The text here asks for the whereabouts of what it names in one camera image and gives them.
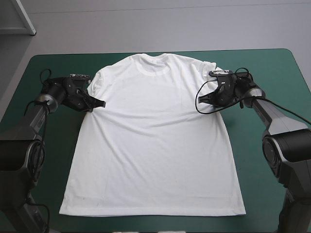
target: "t-shirt hem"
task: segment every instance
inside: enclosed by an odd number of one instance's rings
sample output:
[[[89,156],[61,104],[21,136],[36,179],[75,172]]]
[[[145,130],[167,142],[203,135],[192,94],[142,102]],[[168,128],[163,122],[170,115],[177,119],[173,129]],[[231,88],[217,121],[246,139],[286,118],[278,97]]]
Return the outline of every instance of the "t-shirt hem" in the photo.
[[[168,215],[168,216],[236,216],[245,215],[244,208],[199,209],[199,208],[67,208],[59,211],[61,215],[71,216],[134,216],[134,215]]]

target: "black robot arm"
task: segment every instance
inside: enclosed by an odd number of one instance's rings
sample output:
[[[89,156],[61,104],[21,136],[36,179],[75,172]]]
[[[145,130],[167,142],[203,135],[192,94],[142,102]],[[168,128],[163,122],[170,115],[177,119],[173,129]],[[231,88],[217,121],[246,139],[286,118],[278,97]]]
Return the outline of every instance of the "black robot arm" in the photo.
[[[311,219],[311,131],[306,124],[287,117],[265,98],[264,91],[248,72],[211,71],[217,89],[198,98],[218,107],[240,102],[253,108],[266,130],[264,156],[278,182],[286,188],[276,233],[305,233]]]
[[[44,162],[44,141],[39,131],[47,115],[63,104],[76,111],[105,107],[88,95],[88,75],[47,79],[35,106],[12,129],[0,134],[0,210],[19,233],[56,233],[43,220],[30,190],[37,185]]]

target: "green table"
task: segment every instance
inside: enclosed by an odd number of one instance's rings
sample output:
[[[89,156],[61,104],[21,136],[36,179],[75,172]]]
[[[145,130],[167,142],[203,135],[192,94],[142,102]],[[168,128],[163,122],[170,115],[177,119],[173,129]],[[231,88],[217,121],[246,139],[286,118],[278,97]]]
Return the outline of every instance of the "green table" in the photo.
[[[219,67],[235,70],[247,67],[267,97],[302,116],[311,117],[310,91],[292,53],[285,49],[224,50],[176,52],[203,61],[216,62]],[[0,131],[14,126],[23,115],[26,104],[41,90],[39,73],[50,68],[52,77],[70,73],[92,77],[102,67],[132,55],[64,54],[34,56],[15,91],[0,124]],[[264,125],[252,109],[234,106],[222,112],[236,162],[236,169],[246,208],[245,216],[123,216],[76,217],[59,215],[67,177],[84,114],[60,106],[48,118],[47,157],[38,186],[32,191],[37,203],[51,210],[51,227],[65,232],[112,232],[185,230],[187,232],[271,232],[278,223],[284,188],[274,178],[261,151]],[[0,231],[13,228],[0,214]]]

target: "t-shirt neckline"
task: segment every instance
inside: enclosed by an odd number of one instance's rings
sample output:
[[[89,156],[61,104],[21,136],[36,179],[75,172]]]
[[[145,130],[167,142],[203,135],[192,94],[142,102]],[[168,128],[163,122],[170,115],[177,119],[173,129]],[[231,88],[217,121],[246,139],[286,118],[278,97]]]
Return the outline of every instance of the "t-shirt neckline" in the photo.
[[[161,54],[159,56],[150,56],[150,55],[147,55],[145,53],[140,53],[138,59],[135,60],[135,64],[136,64],[136,67],[137,67],[138,71],[143,73],[143,74],[145,74],[145,75],[148,75],[148,76],[162,75],[162,74],[167,73],[170,70],[170,68],[168,66],[165,66],[160,71],[151,72],[151,71],[148,71],[148,70],[144,69],[144,67],[140,63],[140,59],[144,59],[148,63],[154,63],[154,62],[158,62],[158,61],[163,61],[163,60],[165,60],[167,58],[168,58],[168,54],[167,53],[163,53],[163,54]]]

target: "gray floor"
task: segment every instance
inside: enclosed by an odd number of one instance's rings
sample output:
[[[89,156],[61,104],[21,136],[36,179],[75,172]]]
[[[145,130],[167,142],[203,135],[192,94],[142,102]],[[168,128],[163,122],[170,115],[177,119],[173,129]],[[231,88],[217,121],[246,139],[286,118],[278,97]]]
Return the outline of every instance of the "gray floor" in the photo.
[[[0,119],[37,54],[287,48],[311,87],[311,0],[22,3],[37,34],[0,35]]]

